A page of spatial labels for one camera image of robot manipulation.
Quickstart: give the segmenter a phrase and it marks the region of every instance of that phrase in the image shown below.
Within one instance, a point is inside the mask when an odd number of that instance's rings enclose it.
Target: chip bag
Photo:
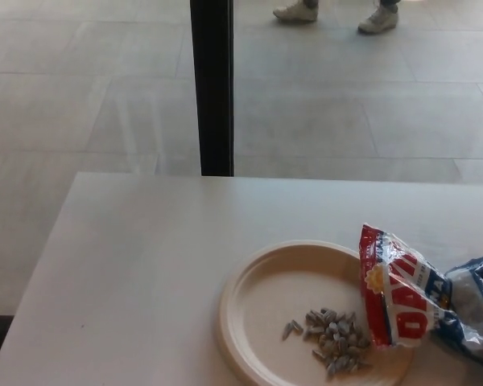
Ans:
[[[365,224],[360,265],[377,347],[415,347],[432,331],[483,364],[483,257],[442,274],[396,236]]]

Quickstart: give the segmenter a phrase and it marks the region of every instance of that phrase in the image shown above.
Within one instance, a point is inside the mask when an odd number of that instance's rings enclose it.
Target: plate rim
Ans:
[[[238,282],[245,276],[245,273],[250,271],[252,267],[264,260],[266,256],[279,249],[299,246],[314,246],[321,247],[338,252],[345,253],[350,257],[359,260],[359,254],[350,249],[338,244],[329,243],[327,241],[320,240],[290,240],[277,244],[272,244],[258,250],[253,253],[249,258],[244,261],[233,270],[228,276],[227,281],[224,284],[224,288],[221,291],[220,301],[218,303],[217,320],[216,320],[216,336],[217,342],[220,346],[221,352],[225,361],[229,367],[233,370],[236,376],[241,377],[246,383],[257,386],[275,386],[275,384],[269,382],[267,378],[261,376],[259,372],[255,371],[240,355],[234,341],[229,334],[229,322],[227,316],[227,309],[229,308],[230,300],[232,299],[232,293],[236,289]]]

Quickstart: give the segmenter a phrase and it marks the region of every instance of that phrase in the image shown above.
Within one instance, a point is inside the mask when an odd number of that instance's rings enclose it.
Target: black window frame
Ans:
[[[234,175],[233,0],[190,0],[202,175]]]

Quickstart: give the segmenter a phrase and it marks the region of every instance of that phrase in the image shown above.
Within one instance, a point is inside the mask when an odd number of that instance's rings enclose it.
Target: sunflower seed shell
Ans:
[[[287,323],[287,325],[284,327],[283,331],[283,340],[286,340],[288,336],[290,336],[290,333],[293,331],[293,326],[291,323]]]

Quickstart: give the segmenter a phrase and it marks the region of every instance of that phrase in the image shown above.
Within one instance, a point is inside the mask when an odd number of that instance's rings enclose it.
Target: white table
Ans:
[[[441,269],[483,255],[483,187],[79,174],[0,352],[0,386],[239,384],[213,339],[226,274],[269,244],[391,230]],[[404,385],[483,384],[432,343]]]

